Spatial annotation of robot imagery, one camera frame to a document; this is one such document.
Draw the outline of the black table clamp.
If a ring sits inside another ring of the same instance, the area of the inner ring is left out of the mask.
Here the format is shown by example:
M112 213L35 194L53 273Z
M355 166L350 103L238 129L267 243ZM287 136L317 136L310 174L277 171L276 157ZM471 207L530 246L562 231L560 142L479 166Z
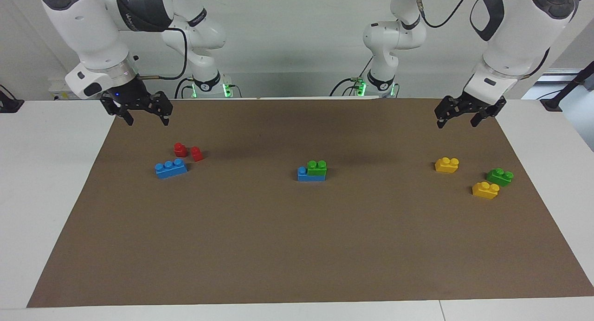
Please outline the black table clamp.
M17 99L6 86L0 84L0 113L15 113L23 104L23 99Z

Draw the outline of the yellow two-stud toy brick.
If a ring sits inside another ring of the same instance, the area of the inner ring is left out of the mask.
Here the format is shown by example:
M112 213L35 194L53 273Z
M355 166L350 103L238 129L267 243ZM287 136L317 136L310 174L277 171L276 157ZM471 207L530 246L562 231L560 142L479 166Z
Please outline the yellow two-stud toy brick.
M475 185L472 186L471 191L474 196L485 198L485 199L493 199L498 196L500 190L500 186L497 184L492 184L487 181L477 182Z
M441 157L434 164L435 171L442 173L454 173L458 170L458 158Z

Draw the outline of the black clamp stand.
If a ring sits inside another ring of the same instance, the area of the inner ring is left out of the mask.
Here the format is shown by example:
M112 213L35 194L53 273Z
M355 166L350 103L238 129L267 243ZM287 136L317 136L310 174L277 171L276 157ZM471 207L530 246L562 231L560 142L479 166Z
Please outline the black clamp stand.
M581 70L571 82L569 82L562 90L559 90L555 97L551 99L540 99L543 107L550 112L562 112L560 103L564 97L571 93L579 85L585 86L588 91L594 90L594 60Z

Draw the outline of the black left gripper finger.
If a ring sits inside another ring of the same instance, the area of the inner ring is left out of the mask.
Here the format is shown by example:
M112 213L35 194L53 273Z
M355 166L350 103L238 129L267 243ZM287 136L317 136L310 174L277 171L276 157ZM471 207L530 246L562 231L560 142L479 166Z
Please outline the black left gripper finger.
M478 99L475 99L474 106L477 108L477 113L471 119L470 123L473 128L477 127L478 124L489 117L495 117L503 109L507 103L505 97L500 97L496 103L489 105Z
M442 129L448 120L458 117L461 115L459 105L462 102L460 98L454 98L452 96L444 97L437 107L434 109L435 116L437 118L437 127Z

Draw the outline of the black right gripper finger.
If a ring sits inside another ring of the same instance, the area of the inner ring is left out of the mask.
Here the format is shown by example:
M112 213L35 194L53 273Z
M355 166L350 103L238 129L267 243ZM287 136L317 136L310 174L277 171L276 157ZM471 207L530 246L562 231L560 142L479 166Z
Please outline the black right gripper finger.
M163 91L155 93L155 114L164 126L169 125L169 118L173 112L173 105Z
M128 107L126 105L118 106L108 93L102 93L100 102L110 116L122 118L128 124L128 126L132 126L134 123L134 118L129 113Z

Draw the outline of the brown table mat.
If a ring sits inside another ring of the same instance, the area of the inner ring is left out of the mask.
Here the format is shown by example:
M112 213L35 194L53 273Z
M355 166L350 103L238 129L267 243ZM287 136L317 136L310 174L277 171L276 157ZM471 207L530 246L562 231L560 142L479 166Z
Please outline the brown table mat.
M594 295L498 122L438 129L436 105L176 101L167 127L114 120L28 306ZM176 142L187 173L158 179ZM325 181L297 181L311 160ZM474 196L497 167L513 181Z

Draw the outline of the blue three-stud toy brick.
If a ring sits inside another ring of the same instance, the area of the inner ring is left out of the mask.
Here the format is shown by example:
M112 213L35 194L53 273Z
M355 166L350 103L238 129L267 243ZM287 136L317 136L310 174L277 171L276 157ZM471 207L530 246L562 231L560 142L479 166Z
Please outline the blue three-stud toy brick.
M297 181L299 182L321 182L325 181L325 175L310 175L306 167L301 166L297 169Z
M168 179L170 177L187 173L187 166L182 158L176 158L173 161L168 160L163 164L156 164L154 169L158 179Z

